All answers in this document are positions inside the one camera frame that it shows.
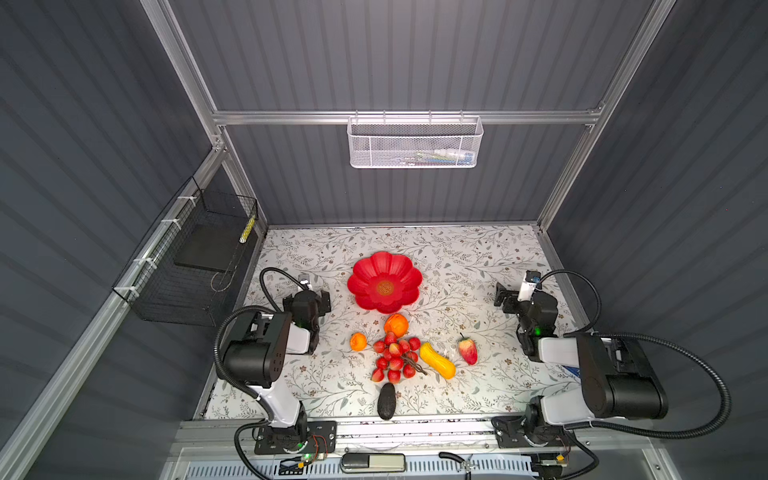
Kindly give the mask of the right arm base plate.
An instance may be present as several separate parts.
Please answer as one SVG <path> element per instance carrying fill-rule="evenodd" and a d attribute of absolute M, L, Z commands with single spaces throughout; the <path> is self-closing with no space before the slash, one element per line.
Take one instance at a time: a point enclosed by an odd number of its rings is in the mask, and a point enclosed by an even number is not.
<path fill-rule="evenodd" d="M 569 449 L 572 446 L 562 427 L 532 420 L 524 415 L 493 417 L 491 425 L 500 448 L 560 446 Z"/>

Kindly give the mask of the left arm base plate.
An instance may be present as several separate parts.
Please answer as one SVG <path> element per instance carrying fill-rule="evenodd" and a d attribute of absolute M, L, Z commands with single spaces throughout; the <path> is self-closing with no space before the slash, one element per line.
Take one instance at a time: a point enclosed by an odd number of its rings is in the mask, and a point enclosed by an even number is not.
<path fill-rule="evenodd" d="M 309 421 L 287 428 L 260 428 L 255 434 L 256 455 L 329 454 L 336 448 L 338 423 Z"/>

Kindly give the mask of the large orange fake fruit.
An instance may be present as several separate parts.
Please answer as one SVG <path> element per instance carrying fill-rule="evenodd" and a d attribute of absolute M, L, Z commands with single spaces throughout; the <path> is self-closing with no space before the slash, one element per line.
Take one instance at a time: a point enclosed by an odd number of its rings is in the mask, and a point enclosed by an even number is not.
<path fill-rule="evenodd" d="M 387 334 L 392 333 L 396 338 L 401 338 L 408 333 L 409 321 L 402 314 L 391 315 L 384 324 Z"/>

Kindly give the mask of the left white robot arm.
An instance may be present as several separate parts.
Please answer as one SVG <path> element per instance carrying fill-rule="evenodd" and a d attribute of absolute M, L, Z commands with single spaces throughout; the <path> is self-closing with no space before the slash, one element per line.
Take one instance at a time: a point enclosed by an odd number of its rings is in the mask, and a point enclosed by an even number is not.
<path fill-rule="evenodd" d="M 285 277 L 297 291 L 277 303 L 266 285 L 269 273 Z M 277 267 L 262 269 L 258 281 L 268 304 L 243 306 L 222 321 L 213 344 L 214 366 L 219 379 L 262 408 L 264 419 L 257 427 L 264 437 L 295 451 L 307 442 L 310 426 L 282 372 L 288 356 L 315 352 L 320 319 L 332 311 L 331 297 Z"/>

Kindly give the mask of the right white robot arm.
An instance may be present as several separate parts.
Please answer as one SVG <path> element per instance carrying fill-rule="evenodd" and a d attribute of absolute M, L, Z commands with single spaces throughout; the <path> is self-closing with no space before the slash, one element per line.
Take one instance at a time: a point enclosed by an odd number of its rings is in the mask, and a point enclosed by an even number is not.
<path fill-rule="evenodd" d="M 556 274 L 528 270 L 517 289 L 497 284 L 493 303 L 517 318 L 515 336 L 529 360 L 577 371 L 579 386 L 558 394 L 535 396 L 520 415 L 493 418 L 501 441 L 520 436 L 534 447 L 544 447 L 575 430 L 594 428 L 682 440 L 708 435 L 725 424 L 732 411 L 732 395 L 722 377 L 688 349 L 644 334 L 600 333 L 594 329 L 595 320 L 558 336 L 558 301 L 543 289 L 544 282 Z M 711 420 L 677 431 L 630 426 L 632 420 L 662 419 L 669 411 L 666 391 L 643 349 L 644 344 L 683 356 L 713 381 L 719 407 Z"/>

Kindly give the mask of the small orange fake fruit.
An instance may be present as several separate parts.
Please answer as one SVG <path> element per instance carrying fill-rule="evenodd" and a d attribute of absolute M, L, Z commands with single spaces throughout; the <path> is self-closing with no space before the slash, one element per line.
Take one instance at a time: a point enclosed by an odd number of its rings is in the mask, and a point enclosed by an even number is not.
<path fill-rule="evenodd" d="M 349 345 L 353 351 L 363 351 L 368 345 L 367 337 L 363 333 L 356 332 L 350 337 Z"/>

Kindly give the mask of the dark fake avocado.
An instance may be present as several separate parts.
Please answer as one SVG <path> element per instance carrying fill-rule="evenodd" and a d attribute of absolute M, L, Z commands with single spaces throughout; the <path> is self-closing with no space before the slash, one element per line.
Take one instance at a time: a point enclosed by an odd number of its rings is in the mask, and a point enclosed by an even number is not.
<path fill-rule="evenodd" d="M 377 414 L 385 421 L 391 420 L 397 409 L 397 396 L 395 385 L 386 383 L 379 392 L 377 400 Z"/>

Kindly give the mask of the red fake strawberry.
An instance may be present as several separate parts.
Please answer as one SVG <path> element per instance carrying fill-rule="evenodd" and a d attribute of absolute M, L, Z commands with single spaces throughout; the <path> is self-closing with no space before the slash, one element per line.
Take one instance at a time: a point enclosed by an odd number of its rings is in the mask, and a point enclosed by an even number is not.
<path fill-rule="evenodd" d="M 460 356 L 468 365 L 475 365 L 479 355 L 475 341 L 467 336 L 462 336 L 457 343 Z"/>

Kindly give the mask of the yellow fake squash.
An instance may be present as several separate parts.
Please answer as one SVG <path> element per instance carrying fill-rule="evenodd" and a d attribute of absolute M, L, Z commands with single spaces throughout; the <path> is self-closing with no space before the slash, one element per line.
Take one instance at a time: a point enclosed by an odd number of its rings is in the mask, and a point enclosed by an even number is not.
<path fill-rule="evenodd" d="M 437 353 L 430 343 L 425 342 L 421 345 L 419 356 L 445 380 L 450 380 L 455 377 L 456 366 L 454 363 Z"/>

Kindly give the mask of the red fake berry cluster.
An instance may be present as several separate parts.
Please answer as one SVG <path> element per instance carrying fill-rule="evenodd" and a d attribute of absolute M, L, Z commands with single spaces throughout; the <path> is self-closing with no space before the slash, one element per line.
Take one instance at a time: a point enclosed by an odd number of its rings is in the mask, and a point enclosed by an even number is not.
<path fill-rule="evenodd" d="M 422 342 L 418 337 L 397 337 L 393 332 L 387 333 L 384 339 L 375 341 L 372 344 L 376 354 L 375 368 L 371 380 L 375 383 L 399 383 L 403 379 L 425 375 L 426 370 L 420 363 L 421 346 Z"/>

